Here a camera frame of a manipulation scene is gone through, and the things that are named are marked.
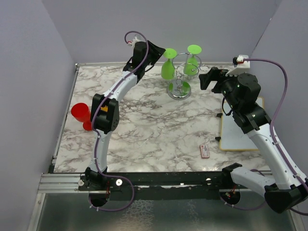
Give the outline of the red wine glass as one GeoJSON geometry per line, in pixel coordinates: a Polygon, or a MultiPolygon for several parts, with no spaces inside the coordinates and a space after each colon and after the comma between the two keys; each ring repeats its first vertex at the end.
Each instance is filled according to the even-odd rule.
{"type": "Polygon", "coordinates": [[[85,103],[77,103],[71,109],[72,116],[82,123],[84,130],[91,131],[90,109],[85,103]]]}

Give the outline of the orange wine glass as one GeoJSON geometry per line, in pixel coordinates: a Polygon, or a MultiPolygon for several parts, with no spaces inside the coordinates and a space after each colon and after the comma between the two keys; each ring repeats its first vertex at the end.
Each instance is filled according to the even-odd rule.
{"type": "Polygon", "coordinates": [[[108,111],[108,106],[104,106],[100,108],[102,111],[107,112],[108,111]]]}

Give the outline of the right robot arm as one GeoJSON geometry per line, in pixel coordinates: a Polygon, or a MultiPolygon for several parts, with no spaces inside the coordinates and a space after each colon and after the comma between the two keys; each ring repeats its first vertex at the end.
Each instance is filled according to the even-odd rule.
{"type": "Polygon", "coordinates": [[[267,178],[235,163],[223,168],[221,183],[226,188],[242,185],[265,198],[268,206],[282,213],[305,201],[308,197],[308,179],[291,160],[271,125],[272,119],[256,100],[261,90],[257,77],[242,73],[230,76],[226,69],[212,67],[200,74],[200,88],[221,93],[231,108],[236,125],[254,143],[269,166],[273,177],[267,178]]]}

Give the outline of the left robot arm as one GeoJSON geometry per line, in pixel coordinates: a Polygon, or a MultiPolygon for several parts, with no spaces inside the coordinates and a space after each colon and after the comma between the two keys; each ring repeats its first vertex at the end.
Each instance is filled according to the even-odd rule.
{"type": "Polygon", "coordinates": [[[153,67],[165,51],[150,41],[137,41],[133,46],[133,55],[117,82],[104,94],[93,96],[90,120],[96,141],[90,165],[85,170],[85,178],[94,189],[101,190],[106,185],[108,146],[119,124],[119,103],[138,84],[147,71],[146,67],[153,67]]]}

